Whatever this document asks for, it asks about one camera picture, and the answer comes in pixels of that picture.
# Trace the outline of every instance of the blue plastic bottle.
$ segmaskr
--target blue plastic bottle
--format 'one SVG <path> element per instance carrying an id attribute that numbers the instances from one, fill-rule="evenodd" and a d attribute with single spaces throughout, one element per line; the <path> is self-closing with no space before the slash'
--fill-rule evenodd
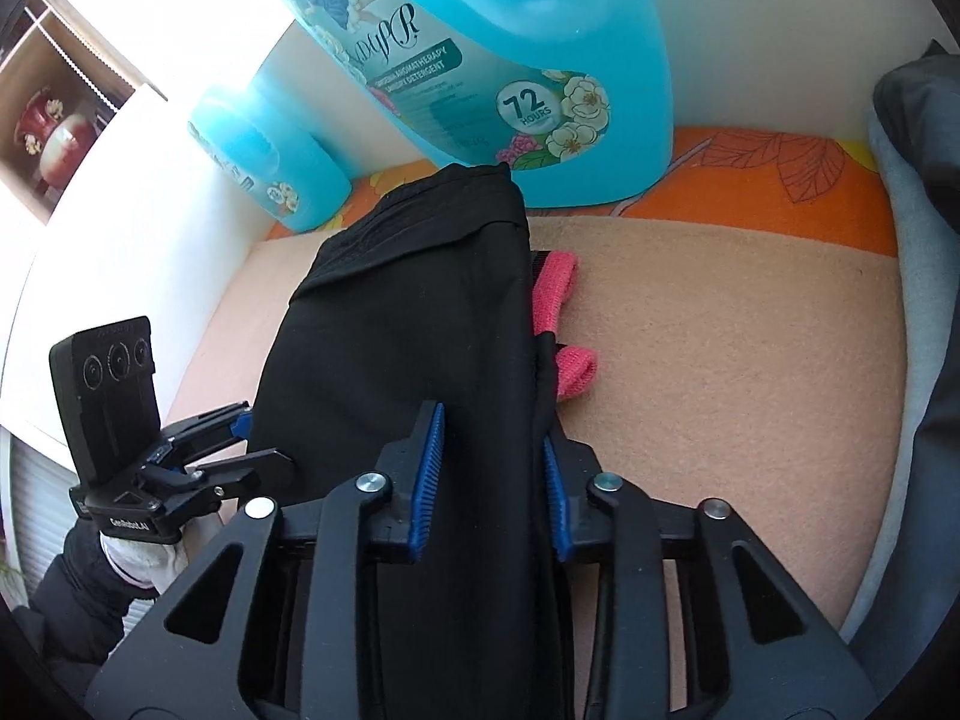
<path id="1" fill-rule="evenodd" d="M 632 196 L 673 127 L 652 0 L 287 0 L 438 165 L 506 161 L 531 207 Z"/>
<path id="2" fill-rule="evenodd" d="M 296 233 L 329 220 L 350 182 L 313 137 L 251 89 L 208 89 L 190 134 L 267 213 Z"/>

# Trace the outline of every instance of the pink cloth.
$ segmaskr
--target pink cloth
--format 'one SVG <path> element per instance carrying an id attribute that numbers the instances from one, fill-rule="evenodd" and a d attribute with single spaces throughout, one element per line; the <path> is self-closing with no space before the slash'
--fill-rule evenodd
<path id="1" fill-rule="evenodd" d="M 534 334 L 547 331 L 555 336 L 560 328 L 560 308 L 573 292 L 577 275 L 577 255 L 569 251 L 551 251 L 534 284 Z M 593 384 L 597 372 L 597 354 L 582 346 L 564 346 L 557 352 L 557 399 L 569 400 L 583 394 Z"/>

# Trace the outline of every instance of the cabinet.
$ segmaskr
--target cabinet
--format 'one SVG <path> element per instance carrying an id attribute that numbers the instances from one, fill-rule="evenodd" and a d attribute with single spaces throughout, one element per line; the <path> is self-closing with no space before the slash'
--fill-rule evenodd
<path id="1" fill-rule="evenodd" d="M 49 87 L 64 113 L 85 115 L 102 132 L 145 83 L 65 0 L 28 0 L 0 47 L 0 179 L 42 223 L 62 192 L 40 178 L 40 158 L 14 138 L 30 99 Z"/>

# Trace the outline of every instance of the red vase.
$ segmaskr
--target red vase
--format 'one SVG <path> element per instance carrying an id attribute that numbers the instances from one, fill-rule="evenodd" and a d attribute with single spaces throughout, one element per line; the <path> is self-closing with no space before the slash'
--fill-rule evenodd
<path id="1" fill-rule="evenodd" d="M 80 162 L 97 139 L 82 114 L 64 119 L 64 107 L 44 87 L 30 98 L 20 114 L 13 138 L 32 154 L 40 153 L 40 176 L 55 189 L 66 189 Z"/>

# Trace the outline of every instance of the white glove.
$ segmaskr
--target white glove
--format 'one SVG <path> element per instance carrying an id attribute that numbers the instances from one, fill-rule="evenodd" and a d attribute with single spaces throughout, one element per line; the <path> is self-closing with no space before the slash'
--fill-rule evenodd
<path id="1" fill-rule="evenodd" d="M 145 590 L 155 587 L 163 593 L 184 571 L 190 557 L 197 555 L 223 527 L 219 514 L 205 514 L 184 525 L 184 537 L 173 545 L 127 541 L 100 533 L 100 546 L 122 580 Z"/>

